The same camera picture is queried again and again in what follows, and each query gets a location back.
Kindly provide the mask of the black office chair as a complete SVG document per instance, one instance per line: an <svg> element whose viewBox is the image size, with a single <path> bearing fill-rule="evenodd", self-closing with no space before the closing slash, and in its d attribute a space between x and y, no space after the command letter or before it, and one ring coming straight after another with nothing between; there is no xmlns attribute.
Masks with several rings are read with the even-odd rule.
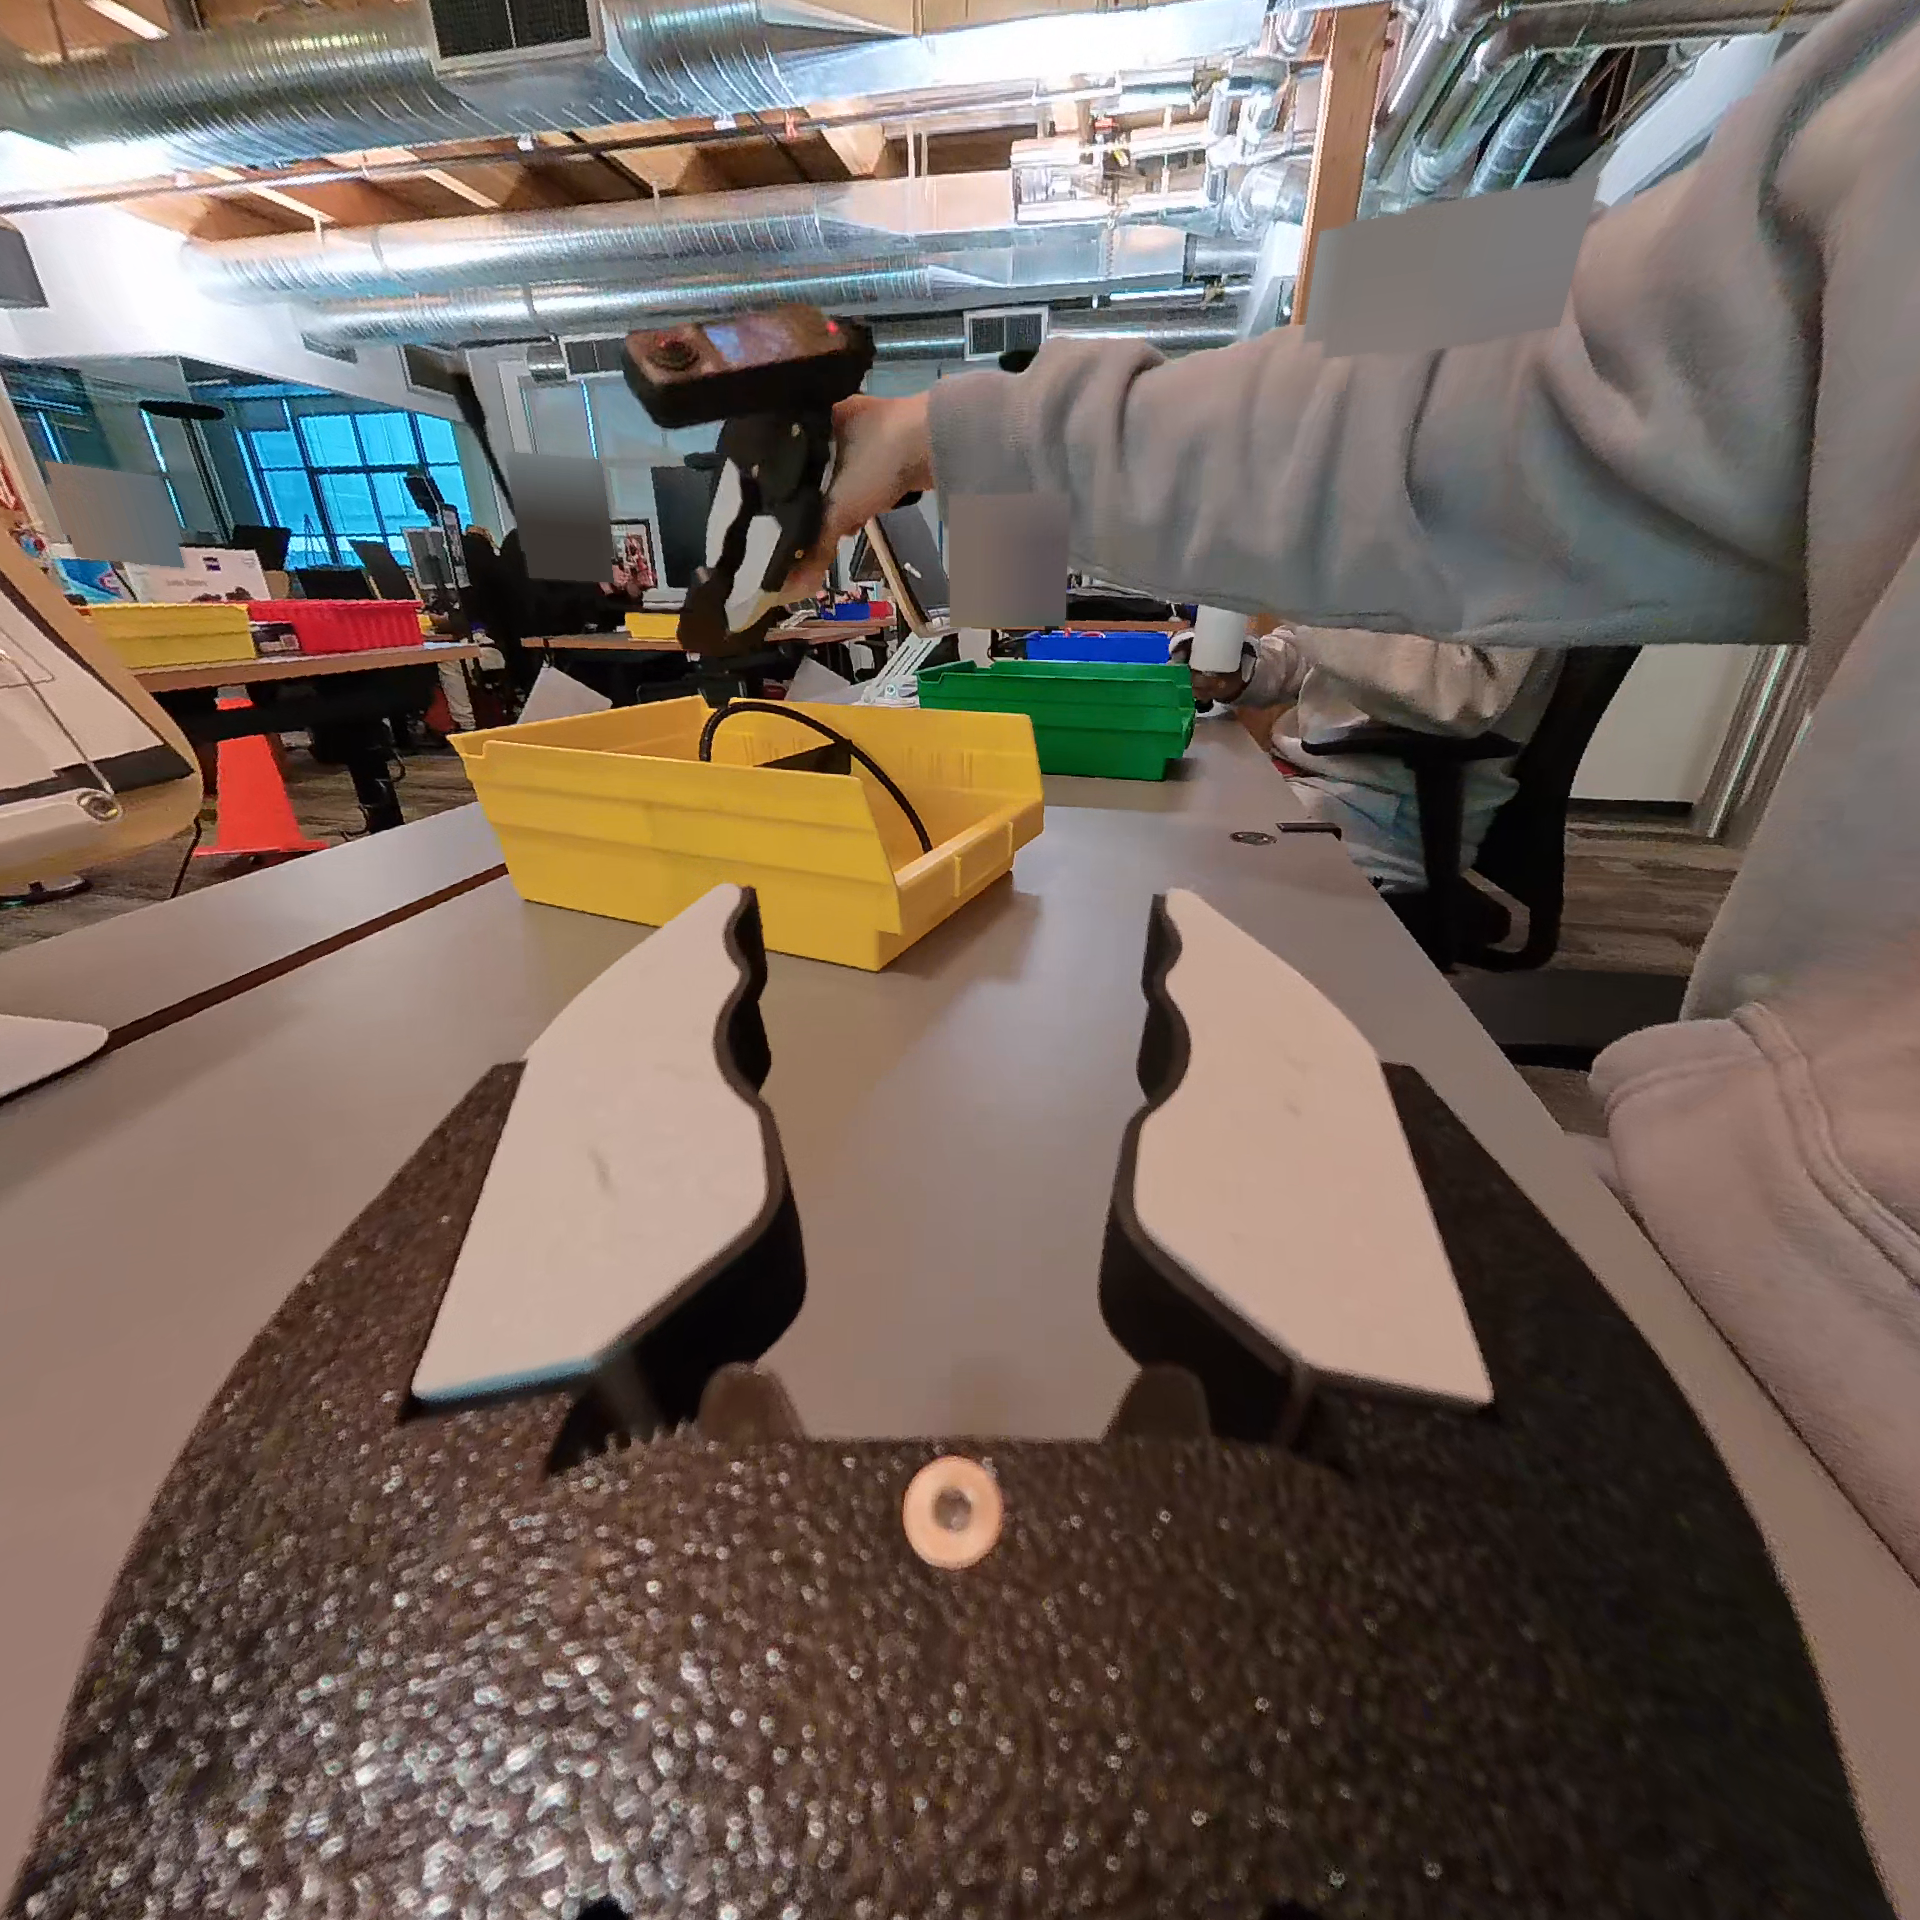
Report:
<svg viewBox="0 0 1920 1920"><path fill-rule="evenodd" d="M1389 907L1434 966L1530 971L1556 950L1566 909L1568 814L1579 765L1638 650L1580 648L1566 656L1530 739L1438 737L1367 725L1333 732L1337 758L1389 758L1412 779L1423 883L1388 887ZM1466 771L1507 761L1515 792L1464 860Z"/></svg>

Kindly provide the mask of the silver ventilation duct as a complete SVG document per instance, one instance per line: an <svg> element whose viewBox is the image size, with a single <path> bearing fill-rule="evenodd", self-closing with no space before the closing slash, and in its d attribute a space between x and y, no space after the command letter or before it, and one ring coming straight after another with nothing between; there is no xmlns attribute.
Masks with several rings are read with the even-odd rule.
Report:
<svg viewBox="0 0 1920 1920"><path fill-rule="evenodd" d="M1237 54L1267 5L364 5L66 61L4 52L4 127L292 157L819 101L1054 84Z"/></svg>
<svg viewBox="0 0 1920 1920"><path fill-rule="evenodd" d="M1170 222L1122 222L1105 202L1073 202L1067 215L1033 222L1009 173L967 172L183 243L181 265L211 298L325 303L636 284L656 268L708 273L755 259L917 265L1009 254L1009 284L1110 279L1179 273L1239 248Z"/></svg>

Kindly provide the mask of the red plastic bin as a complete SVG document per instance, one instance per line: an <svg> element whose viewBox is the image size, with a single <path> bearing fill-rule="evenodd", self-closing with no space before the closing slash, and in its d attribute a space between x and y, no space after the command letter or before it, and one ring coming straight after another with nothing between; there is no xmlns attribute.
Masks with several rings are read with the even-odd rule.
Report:
<svg viewBox="0 0 1920 1920"><path fill-rule="evenodd" d="M415 599L251 599L255 626L285 626L308 658L414 650L423 641Z"/></svg>

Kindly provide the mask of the person's grey hoodie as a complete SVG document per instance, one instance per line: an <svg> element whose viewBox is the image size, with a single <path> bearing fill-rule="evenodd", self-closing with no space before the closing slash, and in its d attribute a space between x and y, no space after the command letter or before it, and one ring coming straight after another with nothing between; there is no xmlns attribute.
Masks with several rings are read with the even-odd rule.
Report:
<svg viewBox="0 0 1920 1920"><path fill-rule="evenodd" d="M1916 1573L1916 5L1842 7L1605 236L1690 520L1662 611L1814 681L1681 1022L1593 1072L1620 1189Z"/></svg>

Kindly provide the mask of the orange traffic cone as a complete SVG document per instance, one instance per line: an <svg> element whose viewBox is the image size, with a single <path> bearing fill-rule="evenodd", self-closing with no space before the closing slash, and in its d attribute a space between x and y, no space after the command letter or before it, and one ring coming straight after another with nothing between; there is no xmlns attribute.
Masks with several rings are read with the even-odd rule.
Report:
<svg viewBox="0 0 1920 1920"><path fill-rule="evenodd" d="M215 820L191 860L280 863L326 851L301 832L291 794L266 735L251 730L217 743Z"/></svg>

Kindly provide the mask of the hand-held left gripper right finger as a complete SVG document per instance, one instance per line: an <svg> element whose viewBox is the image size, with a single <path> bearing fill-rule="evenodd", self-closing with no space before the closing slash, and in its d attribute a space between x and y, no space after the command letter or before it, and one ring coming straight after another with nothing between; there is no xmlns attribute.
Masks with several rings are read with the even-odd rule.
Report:
<svg viewBox="0 0 1920 1920"><path fill-rule="evenodd" d="M1148 913L1098 1308L1209 1411L1494 1402L1371 1040L1198 892Z"/></svg>

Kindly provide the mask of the person's right forearm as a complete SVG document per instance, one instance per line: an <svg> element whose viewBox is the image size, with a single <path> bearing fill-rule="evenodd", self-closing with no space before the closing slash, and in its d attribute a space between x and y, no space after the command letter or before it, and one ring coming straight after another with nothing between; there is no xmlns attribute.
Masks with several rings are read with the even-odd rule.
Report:
<svg viewBox="0 0 1920 1920"><path fill-rule="evenodd" d="M938 485L1035 493L1097 574L1480 648L1798 637L1806 453L1745 385L1778 306L1676 193L1610 212L1553 328L1332 358L1051 343L931 400Z"/></svg>

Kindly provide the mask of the wooden work table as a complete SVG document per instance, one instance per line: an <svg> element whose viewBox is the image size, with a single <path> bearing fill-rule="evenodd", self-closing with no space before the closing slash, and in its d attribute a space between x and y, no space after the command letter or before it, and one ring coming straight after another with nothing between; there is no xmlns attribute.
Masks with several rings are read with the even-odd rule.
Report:
<svg viewBox="0 0 1920 1920"><path fill-rule="evenodd" d="M197 745L242 737L321 730L348 770L367 832L403 825L389 761L392 723L421 713L444 666L465 668L484 643L423 641L332 656L281 656L219 665L140 668L134 679L181 723Z"/></svg>

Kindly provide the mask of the person's right hand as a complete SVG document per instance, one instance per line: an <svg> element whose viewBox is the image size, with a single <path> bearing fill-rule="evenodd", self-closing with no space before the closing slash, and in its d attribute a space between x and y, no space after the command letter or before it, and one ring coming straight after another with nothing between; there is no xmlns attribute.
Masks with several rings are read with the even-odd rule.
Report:
<svg viewBox="0 0 1920 1920"><path fill-rule="evenodd" d="M928 401L927 388L903 397L861 393L837 405L819 534L804 559L790 568L780 589L790 605L822 589L840 544L870 519L934 485Z"/></svg>

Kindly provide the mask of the blue lit window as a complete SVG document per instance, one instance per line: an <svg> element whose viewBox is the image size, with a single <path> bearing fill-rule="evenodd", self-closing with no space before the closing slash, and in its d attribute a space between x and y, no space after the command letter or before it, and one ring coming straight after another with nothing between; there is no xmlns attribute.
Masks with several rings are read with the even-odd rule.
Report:
<svg viewBox="0 0 1920 1920"><path fill-rule="evenodd" d="M408 472L425 472L451 508L472 512L447 420L285 395L238 401L235 420L268 523L291 534L292 568L352 566L359 542L405 562L406 530L431 520Z"/></svg>

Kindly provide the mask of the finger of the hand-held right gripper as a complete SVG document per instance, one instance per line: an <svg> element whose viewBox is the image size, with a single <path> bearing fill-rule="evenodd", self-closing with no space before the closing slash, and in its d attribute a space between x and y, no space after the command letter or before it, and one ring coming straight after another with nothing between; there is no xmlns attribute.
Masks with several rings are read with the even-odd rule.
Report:
<svg viewBox="0 0 1920 1920"><path fill-rule="evenodd" d="M777 516L756 513L746 523L741 559L732 585L732 637L746 641L792 616L803 597L787 587L801 566Z"/></svg>
<svg viewBox="0 0 1920 1920"><path fill-rule="evenodd" d="M755 493L724 458L676 469L677 583L676 637L687 654L738 654L755 622Z"/></svg>

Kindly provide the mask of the wooden display board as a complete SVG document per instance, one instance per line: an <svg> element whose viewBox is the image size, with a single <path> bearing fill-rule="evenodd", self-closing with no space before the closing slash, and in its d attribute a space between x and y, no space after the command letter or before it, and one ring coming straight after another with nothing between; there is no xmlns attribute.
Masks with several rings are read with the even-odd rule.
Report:
<svg viewBox="0 0 1920 1920"><path fill-rule="evenodd" d="M27 577L35 585L48 587L60 602L66 602L10 537L4 537L3 581L4 572ZM191 749L179 723L164 708L160 710L167 716L169 732ZM83 876L102 865L183 832L197 820L202 794L204 780L201 773L201 780L181 780L143 795L128 795L118 802L99 794L81 794L24 806L3 803L4 896L50 887L70 876Z"/></svg>

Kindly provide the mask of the green plastic bin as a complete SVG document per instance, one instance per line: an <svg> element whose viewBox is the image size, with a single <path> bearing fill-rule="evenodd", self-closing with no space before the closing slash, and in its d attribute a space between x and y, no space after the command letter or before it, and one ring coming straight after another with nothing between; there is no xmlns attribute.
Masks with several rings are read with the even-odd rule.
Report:
<svg viewBox="0 0 1920 1920"><path fill-rule="evenodd" d="M918 670L917 684L924 710L1028 716L1048 775L1163 780L1196 725L1177 661L956 661Z"/></svg>

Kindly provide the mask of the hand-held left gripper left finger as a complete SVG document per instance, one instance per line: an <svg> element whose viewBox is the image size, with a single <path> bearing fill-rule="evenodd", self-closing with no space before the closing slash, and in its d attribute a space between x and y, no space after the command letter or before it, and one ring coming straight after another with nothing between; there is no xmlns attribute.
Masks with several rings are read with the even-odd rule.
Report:
<svg viewBox="0 0 1920 1920"><path fill-rule="evenodd" d="M530 1044L438 1316L419 1403L589 1386L694 1403L804 1300L750 885L720 883Z"/></svg>

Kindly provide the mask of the dark tilted display board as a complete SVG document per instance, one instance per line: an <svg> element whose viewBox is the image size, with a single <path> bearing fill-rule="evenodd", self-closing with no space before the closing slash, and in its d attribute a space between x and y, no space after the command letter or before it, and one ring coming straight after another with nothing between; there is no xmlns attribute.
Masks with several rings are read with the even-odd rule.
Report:
<svg viewBox="0 0 1920 1920"><path fill-rule="evenodd" d="M870 519L862 537L903 630L936 641L954 637L947 562L924 499L917 495Z"/></svg>

